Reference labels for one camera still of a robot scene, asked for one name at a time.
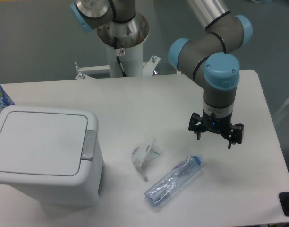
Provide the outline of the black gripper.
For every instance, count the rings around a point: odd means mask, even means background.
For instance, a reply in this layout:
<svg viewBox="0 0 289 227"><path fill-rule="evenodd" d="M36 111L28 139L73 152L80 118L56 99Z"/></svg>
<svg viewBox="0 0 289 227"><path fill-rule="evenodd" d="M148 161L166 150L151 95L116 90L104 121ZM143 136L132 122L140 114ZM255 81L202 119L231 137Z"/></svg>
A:
<svg viewBox="0 0 289 227"><path fill-rule="evenodd" d="M228 140L228 149L231 145L241 144L243 140L243 124L231 124L232 110L203 108L202 117L192 113L188 130L192 131L197 140L200 140L202 133L212 132L222 135Z"/></svg>

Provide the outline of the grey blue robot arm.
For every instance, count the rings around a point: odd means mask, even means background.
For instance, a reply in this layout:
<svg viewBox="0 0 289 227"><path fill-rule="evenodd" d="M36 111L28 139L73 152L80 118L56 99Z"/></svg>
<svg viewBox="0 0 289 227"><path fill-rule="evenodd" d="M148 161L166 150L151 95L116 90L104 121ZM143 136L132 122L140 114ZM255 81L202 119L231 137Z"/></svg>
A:
<svg viewBox="0 0 289 227"><path fill-rule="evenodd" d="M188 5L206 31L199 41L177 39L169 48L168 61L203 89L203 113L193 113L188 129L221 135L230 145L241 144L243 124L232 124L240 64L231 54L252 37L250 21L233 15L222 0L190 0ZM149 34L146 18L133 0L75 0L71 12L85 32L96 30L109 48L113 77L143 75L143 56L131 51L141 47Z"/></svg>

